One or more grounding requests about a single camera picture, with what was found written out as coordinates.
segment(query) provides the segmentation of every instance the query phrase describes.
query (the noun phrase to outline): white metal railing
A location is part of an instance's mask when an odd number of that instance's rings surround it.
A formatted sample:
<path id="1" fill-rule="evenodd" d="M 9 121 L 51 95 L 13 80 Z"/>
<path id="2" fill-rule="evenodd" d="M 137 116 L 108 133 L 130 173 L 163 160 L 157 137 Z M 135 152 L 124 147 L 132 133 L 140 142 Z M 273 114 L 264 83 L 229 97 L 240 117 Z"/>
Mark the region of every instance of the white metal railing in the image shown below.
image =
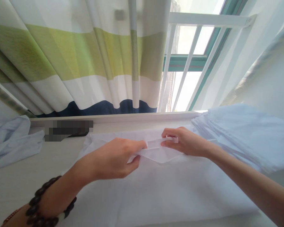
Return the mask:
<path id="1" fill-rule="evenodd" d="M 216 53 L 216 50 L 218 49 L 218 46 L 222 40 L 222 37 L 225 34 L 226 29 L 227 28 L 249 27 L 250 25 L 253 24 L 255 18 L 256 18 L 256 15 L 253 15 L 251 17 L 244 17 L 244 16 L 233 16 L 233 15 L 170 13 L 169 14 L 169 26 L 171 29 L 170 29 L 169 39 L 168 39 L 169 41 L 167 44 L 167 54 L 166 54 L 165 66 L 164 66 L 164 71 L 163 71 L 163 76 L 162 76 L 162 91 L 161 91 L 160 100 L 159 100 L 158 112 L 165 112 L 167 101 L 168 101 L 168 91 L 166 89 L 166 80 L 167 80 L 167 73 L 168 73 L 168 67 L 169 67 L 169 62 L 170 62 L 171 50 L 172 50 L 173 41 L 174 41 L 175 29 L 177 25 L 196 26 L 197 29 L 193 37 L 192 45 L 190 47 L 190 51 L 188 54 L 188 58 L 185 64 L 185 68 L 183 71 L 183 75 L 181 78 L 181 82 L 179 85 L 179 89 L 176 95 L 176 99 L 175 99 L 175 103 L 173 105 L 172 111 L 175 111 L 177 102 L 179 100 L 179 96 L 180 96 L 180 93 L 181 93 L 181 90 L 182 90 L 182 87 L 185 81 L 185 77 L 186 77 L 190 62 L 193 57 L 193 52 L 197 45 L 197 41 L 198 41 L 202 27 L 211 26 L 211 27 L 221 28 L 219 31 L 218 37 L 212 47 L 212 50 L 207 58 L 207 61 L 205 63 L 201 76 L 198 80 L 197 86 L 194 89 L 191 99 L 187 105 L 186 111 L 188 111 L 201 85 L 204 75 L 211 63 L 211 60 L 213 59 Z"/>

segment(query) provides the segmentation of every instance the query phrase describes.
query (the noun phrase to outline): table surface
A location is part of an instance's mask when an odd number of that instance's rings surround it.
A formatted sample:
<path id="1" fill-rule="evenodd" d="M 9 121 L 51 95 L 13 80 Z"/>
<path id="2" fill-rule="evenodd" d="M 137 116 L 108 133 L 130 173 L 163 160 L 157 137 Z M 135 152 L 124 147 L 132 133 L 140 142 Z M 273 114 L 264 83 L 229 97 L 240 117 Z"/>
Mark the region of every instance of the table surface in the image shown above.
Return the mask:
<path id="1" fill-rule="evenodd" d="M 190 124 L 189 120 L 100 123 L 94 124 L 94 133 L 133 131 L 140 129 L 163 129 Z M 30 133 L 42 128 L 31 128 Z M 34 192 L 48 179 L 58 176 L 69 168 L 83 148 L 84 137 L 66 138 L 61 142 L 44 142 L 37 155 L 0 169 L 0 225 L 14 210 L 27 203 Z M 284 171 L 270 176 L 284 186 Z M 161 226 L 276 226 L 262 212 L 235 215 L 221 219 L 198 222 L 181 222 L 148 225 Z"/>

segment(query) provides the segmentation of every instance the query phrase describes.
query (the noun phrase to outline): hand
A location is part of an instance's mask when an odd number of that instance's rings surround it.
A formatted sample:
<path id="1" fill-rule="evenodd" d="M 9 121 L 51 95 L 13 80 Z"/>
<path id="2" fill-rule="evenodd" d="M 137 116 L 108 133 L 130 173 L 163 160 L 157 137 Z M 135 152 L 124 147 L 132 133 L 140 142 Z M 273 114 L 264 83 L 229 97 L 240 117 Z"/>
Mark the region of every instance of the hand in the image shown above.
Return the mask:
<path id="1" fill-rule="evenodd" d="M 164 141 L 161 143 L 161 146 L 169 147 L 192 156 L 206 157 L 213 147 L 217 147 L 215 144 L 194 134 L 185 127 L 177 129 L 166 128 L 162 133 L 162 138 L 165 137 L 178 137 L 179 143 Z"/>
<path id="2" fill-rule="evenodd" d="M 76 162 L 78 176 L 88 184 L 99 179 L 124 178 L 139 167 L 140 156 L 129 158 L 142 148 L 145 141 L 115 138 Z"/>

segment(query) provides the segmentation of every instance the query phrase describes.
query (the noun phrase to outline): crumpled fabric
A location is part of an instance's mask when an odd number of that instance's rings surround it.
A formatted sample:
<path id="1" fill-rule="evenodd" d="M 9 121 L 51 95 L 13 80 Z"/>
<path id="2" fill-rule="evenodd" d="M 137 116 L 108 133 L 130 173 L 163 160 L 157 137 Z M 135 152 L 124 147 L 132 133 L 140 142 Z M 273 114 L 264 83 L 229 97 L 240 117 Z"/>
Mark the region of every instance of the crumpled fabric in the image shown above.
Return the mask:
<path id="1" fill-rule="evenodd" d="M 40 152 L 44 131 L 28 135 L 30 125 L 25 115 L 0 121 L 0 168 Z"/>
<path id="2" fill-rule="evenodd" d="M 115 137 L 161 138 L 161 130 L 88 134 L 78 159 Z M 139 168 L 124 179 L 99 180 L 78 194 L 62 226 L 129 227 L 221 218 L 258 207 L 213 162 L 176 150 L 142 149 Z"/>
<path id="3" fill-rule="evenodd" d="M 263 173 L 284 170 L 284 120 L 235 104 L 192 119 L 195 133 Z"/>

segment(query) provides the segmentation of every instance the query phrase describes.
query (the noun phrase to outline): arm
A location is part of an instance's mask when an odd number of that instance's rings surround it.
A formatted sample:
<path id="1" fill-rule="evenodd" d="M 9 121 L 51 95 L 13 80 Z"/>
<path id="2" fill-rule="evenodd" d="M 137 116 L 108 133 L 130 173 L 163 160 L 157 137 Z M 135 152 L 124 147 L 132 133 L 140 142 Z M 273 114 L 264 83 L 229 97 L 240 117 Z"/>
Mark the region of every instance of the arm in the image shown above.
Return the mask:
<path id="1" fill-rule="evenodd" d="M 284 226 L 284 187 L 229 155 L 219 146 L 184 127 L 166 128 L 162 137 L 178 137 L 179 143 L 162 142 L 162 146 L 188 155 L 205 157 L 219 166 L 241 190 L 277 225 Z"/>
<path id="2" fill-rule="evenodd" d="M 46 190 L 38 212 L 45 218 L 57 217 L 85 185 L 99 179 L 126 177 L 139 167 L 140 156 L 127 163 L 129 158 L 142 148 L 147 148 L 144 141 L 116 138 L 84 156 Z M 24 205 L 4 227 L 32 226 L 26 224 L 28 208 L 28 204 Z"/>

